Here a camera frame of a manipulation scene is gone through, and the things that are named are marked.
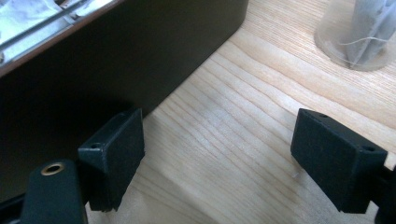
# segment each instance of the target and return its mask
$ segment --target clear plastic cup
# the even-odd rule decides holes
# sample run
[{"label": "clear plastic cup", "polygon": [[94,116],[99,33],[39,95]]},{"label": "clear plastic cup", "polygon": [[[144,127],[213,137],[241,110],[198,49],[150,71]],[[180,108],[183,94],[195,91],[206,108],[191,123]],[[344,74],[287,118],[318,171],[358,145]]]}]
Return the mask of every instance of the clear plastic cup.
[{"label": "clear plastic cup", "polygon": [[333,62],[373,71],[396,59],[396,0],[332,0],[315,33]]}]

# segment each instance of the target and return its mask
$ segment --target white string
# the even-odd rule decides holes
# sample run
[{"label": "white string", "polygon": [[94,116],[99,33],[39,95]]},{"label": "white string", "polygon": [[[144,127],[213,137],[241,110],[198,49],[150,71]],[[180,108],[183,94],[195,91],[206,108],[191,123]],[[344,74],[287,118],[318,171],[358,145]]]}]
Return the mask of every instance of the white string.
[{"label": "white string", "polygon": [[375,38],[375,37],[365,37],[365,38],[362,38],[362,39],[359,39],[359,40],[355,40],[355,41],[350,42],[350,43],[345,43],[345,44],[343,44],[343,43],[338,42],[338,44],[339,44],[339,45],[343,45],[343,46],[345,46],[345,45],[352,45],[352,44],[356,44],[356,43],[358,43],[358,42],[361,42],[361,41],[367,40],[367,39],[377,40],[377,41],[382,41],[382,42],[388,42],[388,40],[379,39],[379,38]]}]

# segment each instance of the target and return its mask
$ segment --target wood grain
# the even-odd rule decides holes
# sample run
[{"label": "wood grain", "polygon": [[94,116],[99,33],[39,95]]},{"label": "wood grain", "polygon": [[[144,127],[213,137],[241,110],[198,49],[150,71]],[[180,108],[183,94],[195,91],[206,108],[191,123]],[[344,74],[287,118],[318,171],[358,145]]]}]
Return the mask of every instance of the wood grain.
[{"label": "wood grain", "polygon": [[290,155],[300,107],[396,162],[396,63],[363,73],[314,43],[329,1],[250,0],[242,28],[144,121],[147,156],[120,210],[91,223],[373,223],[338,213]]}]

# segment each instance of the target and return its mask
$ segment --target wooden table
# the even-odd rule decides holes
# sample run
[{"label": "wooden table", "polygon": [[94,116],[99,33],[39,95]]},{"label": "wooden table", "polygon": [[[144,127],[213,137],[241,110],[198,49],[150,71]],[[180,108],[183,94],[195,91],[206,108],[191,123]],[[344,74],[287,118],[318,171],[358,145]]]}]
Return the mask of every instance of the wooden table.
[{"label": "wooden table", "polygon": [[396,162],[396,63],[351,71],[314,43],[328,0],[250,0],[241,29],[144,120],[147,155],[118,212],[91,223],[373,223],[338,213],[290,155],[300,107]]}]

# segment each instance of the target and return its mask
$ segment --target black object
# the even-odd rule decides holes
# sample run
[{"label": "black object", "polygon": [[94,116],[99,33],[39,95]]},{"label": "black object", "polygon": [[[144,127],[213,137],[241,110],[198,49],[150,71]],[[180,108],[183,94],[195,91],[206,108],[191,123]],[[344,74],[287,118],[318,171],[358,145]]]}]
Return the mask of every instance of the black object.
[{"label": "black object", "polygon": [[300,109],[291,155],[339,211],[379,207],[376,223],[396,223],[396,175],[384,167],[388,152],[336,120]]},{"label": "black object", "polygon": [[152,111],[240,26],[248,0],[125,0],[0,78],[0,202],[103,123]]},{"label": "black object", "polygon": [[77,162],[57,160],[36,168],[24,198],[0,206],[0,223],[19,223],[21,215],[21,224],[83,224],[86,202],[94,211],[117,210],[145,155],[141,110],[118,114],[78,155]]}]

